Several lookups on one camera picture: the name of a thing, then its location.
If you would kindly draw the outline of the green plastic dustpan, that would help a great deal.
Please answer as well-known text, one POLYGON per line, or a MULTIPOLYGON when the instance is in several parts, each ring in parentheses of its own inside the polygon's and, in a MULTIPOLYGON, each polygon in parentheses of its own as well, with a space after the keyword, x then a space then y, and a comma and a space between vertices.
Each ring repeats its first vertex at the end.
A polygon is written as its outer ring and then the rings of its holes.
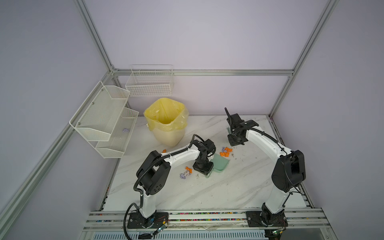
POLYGON ((214 154, 214 157, 211 159, 211 163, 213 163, 213 169, 211 172, 206 176, 206 178, 209 178, 212 173, 222 173, 227 166, 229 165, 230 160, 222 157, 220 154, 214 154))

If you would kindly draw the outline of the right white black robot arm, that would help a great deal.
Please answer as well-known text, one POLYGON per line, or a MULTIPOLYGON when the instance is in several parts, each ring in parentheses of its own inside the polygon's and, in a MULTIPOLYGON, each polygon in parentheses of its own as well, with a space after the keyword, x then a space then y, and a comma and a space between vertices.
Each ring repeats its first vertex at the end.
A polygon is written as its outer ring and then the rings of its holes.
POLYGON ((231 115, 227 108, 229 124, 228 141, 232 147, 251 142, 260 148, 275 164, 271 179, 274 184, 270 196, 262 205, 259 224, 272 227, 284 219, 284 209, 289 197, 299 193, 298 186, 306 179, 305 157, 267 134, 253 120, 245 121, 239 114, 231 115))

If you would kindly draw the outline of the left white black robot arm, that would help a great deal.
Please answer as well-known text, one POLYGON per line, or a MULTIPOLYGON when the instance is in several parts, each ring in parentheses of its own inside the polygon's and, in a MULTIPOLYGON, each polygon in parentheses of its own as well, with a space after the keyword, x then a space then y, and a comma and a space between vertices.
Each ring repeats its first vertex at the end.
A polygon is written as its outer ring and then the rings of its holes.
POLYGON ((124 229, 158 228, 169 220, 169 213, 156 209, 157 194, 165 187, 172 169, 193 161, 193 171, 207 176, 214 167, 216 146, 210 139, 193 135, 190 143, 178 150, 152 151, 136 172, 133 190, 140 194, 139 204, 132 203, 125 214, 124 229))

